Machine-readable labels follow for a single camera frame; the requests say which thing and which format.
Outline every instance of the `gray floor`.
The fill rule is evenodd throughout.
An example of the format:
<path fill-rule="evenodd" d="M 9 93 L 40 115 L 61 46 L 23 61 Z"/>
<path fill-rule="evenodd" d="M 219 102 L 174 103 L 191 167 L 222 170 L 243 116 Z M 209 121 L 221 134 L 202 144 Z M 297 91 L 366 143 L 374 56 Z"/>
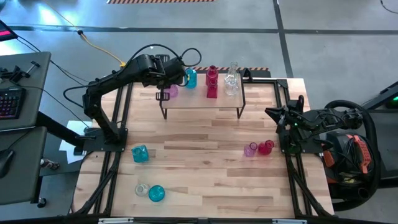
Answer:
<path fill-rule="evenodd" d="M 54 1 L 63 15 L 77 26 L 161 27 L 161 28 L 252 28 L 276 29 L 272 0 L 216 0 L 212 3 L 105 4 L 106 0 Z M 384 0 L 398 11 L 398 2 Z M 285 29 L 398 30 L 398 14 L 384 10 L 378 0 L 279 0 Z M 0 18 L 10 26 L 68 25 L 41 1 L 8 1 Z M 17 31 L 52 60 L 86 80 L 102 77 L 118 68 L 118 62 L 91 48 L 75 32 Z M 177 52 L 197 47 L 203 54 L 202 66 L 228 66 L 233 60 L 245 67 L 269 67 L 273 77 L 286 77 L 278 34 L 250 33 L 153 33 L 86 32 L 88 38 L 128 60 L 141 46 L 168 45 Z M 286 35 L 295 78 L 304 78 L 312 108 L 331 100 L 351 100 L 359 104 L 396 82 L 398 40 L 396 35 Z M 0 55 L 30 50 L 16 40 L 0 42 Z M 167 53 L 158 48 L 150 54 Z M 186 61 L 195 61 L 187 55 Z M 79 108 L 62 97 L 61 90 L 75 86 L 53 65 L 45 89 L 88 119 Z M 82 91 L 71 93 L 79 100 Z M 74 117 L 44 94 L 40 110 L 66 124 Z M 48 150 L 59 141 L 50 138 Z M 0 206 L 0 220 L 64 215 L 70 206 L 76 174 L 45 177 L 42 196 L 49 200 L 43 209 L 20 203 Z M 397 223 L 398 191 L 379 190 L 366 204 L 338 215 L 346 218 Z"/>

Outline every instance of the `wooden tabletop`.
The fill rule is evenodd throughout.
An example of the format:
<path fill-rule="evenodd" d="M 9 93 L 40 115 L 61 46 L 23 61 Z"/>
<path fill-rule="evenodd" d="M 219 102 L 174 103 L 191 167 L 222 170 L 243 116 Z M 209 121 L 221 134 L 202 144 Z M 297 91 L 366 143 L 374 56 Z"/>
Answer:
<path fill-rule="evenodd" d="M 309 110 L 304 80 L 288 79 L 288 84 L 290 97 L 303 95 L 305 111 Z M 170 110 L 168 120 L 164 120 L 155 101 L 158 90 L 134 85 L 127 119 L 128 150 L 119 166 L 112 216 L 293 218 L 276 124 L 264 112 L 266 107 L 276 107 L 274 88 L 265 84 L 245 84 L 244 88 L 246 107 L 241 119 L 236 119 L 236 109 L 223 108 Z M 103 97 L 109 117 L 115 98 L 115 91 Z M 246 144 L 268 139 L 275 142 L 269 156 L 243 155 Z M 147 146 L 150 161 L 136 164 L 131 149 L 141 144 Z M 103 152 L 94 152 L 83 163 L 74 196 L 75 210 L 97 187 L 103 156 Z M 321 160 L 310 154 L 302 157 L 309 189 L 324 209 L 333 213 Z M 163 186 L 163 201 L 155 203 L 135 195 L 134 188 L 140 183 Z M 304 213 L 302 193 L 297 188 Z M 102 209 L 107 192 L 106 188 Z"/>
<path fill-rule="evenodd" d="M 162 106 L 165 109 L 242 108 L 243 94 L 240 75 L 238 76 L 239 90 L 233 96 L 229 96 L 224 91 L 225 76 L 226 74 L 218 75 L 217 98 L 207 98 L 206 74 L 198 74 L 197 86 L 194 89 L 178 87 L 178 96 L 169 101 L 163 101 Z"/>

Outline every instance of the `computer keyboard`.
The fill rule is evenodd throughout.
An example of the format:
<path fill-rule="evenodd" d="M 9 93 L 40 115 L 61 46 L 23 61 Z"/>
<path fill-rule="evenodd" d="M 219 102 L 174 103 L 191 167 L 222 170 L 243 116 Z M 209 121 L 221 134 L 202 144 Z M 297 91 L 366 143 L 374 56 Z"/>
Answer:
<path fill-rule="evenodd" d="M 0 89 L 0 120 L 18 119 L 25 99 L 26 89 Z"/>

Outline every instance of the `yellow cable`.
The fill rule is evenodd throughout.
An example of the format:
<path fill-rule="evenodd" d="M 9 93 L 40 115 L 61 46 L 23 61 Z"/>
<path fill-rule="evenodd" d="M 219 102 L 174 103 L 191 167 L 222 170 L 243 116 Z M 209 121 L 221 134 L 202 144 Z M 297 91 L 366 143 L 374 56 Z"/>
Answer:
<path fill-rule="evenodd" d="M 72 25 L 72 26 L 76 29 L 76 31 L 79 31 L 79 28 L 77 28 L 77 26 L 75 26 L 72 22 L 70 22 L 70 21 L 69 21 L 67 18 L 65 18 L 62 14 L 60 14 L 54 7 L 52 7 L 52 6 L 50 5 L 49 2 L 47 2 L 46 0 L 43 0 L 43 2 L 46 3 L 50 8 L 52 8 L 52 10 L 54 10 L 54 11 L 55 11 L 58 15 L 60 15 L 63 19 L 65 19 L 67 22 L 69 22 L 70 25 Z M 123 62 L 122 60 L 120 60 L 117 56 L 113 55 L 111 52 L 108 52 L 107 50 L 102 49 L 101 47 L 95 46 L 95 45 L 92 44 L 90 41 L 88 41 L 88 38 L 87 38 L 87 36 L 86 36 L 85 34 L 82 33 L 82 34 L 80 34 L 80 36 L 83 37 L 83 40 L 84 40 L 87 44 L 89 44 L 90 46 L 92 46 L 92 47 L 94 47 L 94 48 L 96 48 L 96 49 L 98 49 L 98 50 L 101 50 L 101 51 L 103 51 L 104 53 L 107 53 L 107 54 L 110 55 L 111 57 L 113 57 L 113 58 L 115 58 L 116 60 L 118 60 L 118 61 L 120 62 L 120 67 L 121 67 L 121 68 L 123 68 L 123 67 L 126 65 L 125 62 Z"/>

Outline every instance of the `warning stripe tape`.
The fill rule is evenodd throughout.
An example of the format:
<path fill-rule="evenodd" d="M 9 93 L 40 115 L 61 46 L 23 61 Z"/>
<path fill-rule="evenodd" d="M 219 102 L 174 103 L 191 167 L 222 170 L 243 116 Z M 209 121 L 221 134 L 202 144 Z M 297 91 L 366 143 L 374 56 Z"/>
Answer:
<path fill-rule="evenodd" d="M 208 70 L 209 67 L 193 67 L 192 69 L 196 71 L 201 71 L 201 70 Z M 229 67 L 217 67 L 217 70 L 219 71 L 227 71 Z M 239 67 L 238 70 L 244 70 L 245 67 Z M 266 67 L 251 67 L 248 68 L 250 71 L 268 71 L 268 68 Z"/>
<path fill-rule="evenodd" d="M 107 4 L 213 2 L 215 0 L 108 0 Z"/>

